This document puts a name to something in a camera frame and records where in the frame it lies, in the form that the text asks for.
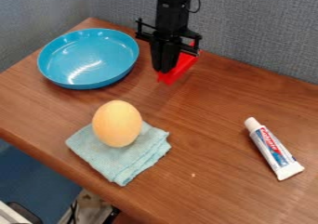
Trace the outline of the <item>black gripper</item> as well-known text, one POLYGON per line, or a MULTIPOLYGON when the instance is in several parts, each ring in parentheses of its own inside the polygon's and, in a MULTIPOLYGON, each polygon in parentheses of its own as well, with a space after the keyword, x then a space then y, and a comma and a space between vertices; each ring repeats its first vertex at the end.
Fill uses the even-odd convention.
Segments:
POLYGON ((151 62, 155 71, 168 73, 176 65, 180 52, 199 56, 199 43, 203 39, 199 33, 187 28, 175 32, 162 31, 140 18, 135 22, 135 37, 150 43, 151 62))

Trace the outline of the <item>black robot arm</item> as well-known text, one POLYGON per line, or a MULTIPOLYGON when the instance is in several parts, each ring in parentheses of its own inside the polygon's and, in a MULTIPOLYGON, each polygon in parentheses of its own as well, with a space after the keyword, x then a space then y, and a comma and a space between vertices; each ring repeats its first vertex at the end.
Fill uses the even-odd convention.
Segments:
POLYGON ((150 43, 151 63, 155 71, 168 73, 178 64, 180 53, 199 56, 199 33, 187 27, 188 14, 198 13, 200 0, 156 0, 155 25, 142 18, 135 22, 135 37, 150 43))

